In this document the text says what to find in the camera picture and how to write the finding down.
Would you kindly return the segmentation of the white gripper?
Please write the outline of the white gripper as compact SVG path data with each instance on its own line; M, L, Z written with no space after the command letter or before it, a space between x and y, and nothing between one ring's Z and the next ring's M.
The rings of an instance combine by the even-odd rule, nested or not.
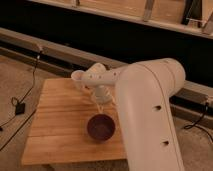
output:
M97 102L95 104L99 113L103 113L103 106L98 103L107 103L111 100L111 103L116 106L115 98L106 86L97 86L94 89L94 97Z

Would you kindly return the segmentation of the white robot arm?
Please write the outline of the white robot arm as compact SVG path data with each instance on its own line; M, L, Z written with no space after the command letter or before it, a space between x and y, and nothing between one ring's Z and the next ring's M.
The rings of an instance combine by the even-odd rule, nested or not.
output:
M96 63L71 74L76 88L93 89L95 102L115 101L130 171L185 171L169 104L185 77L183 66L172 58L111 70Z

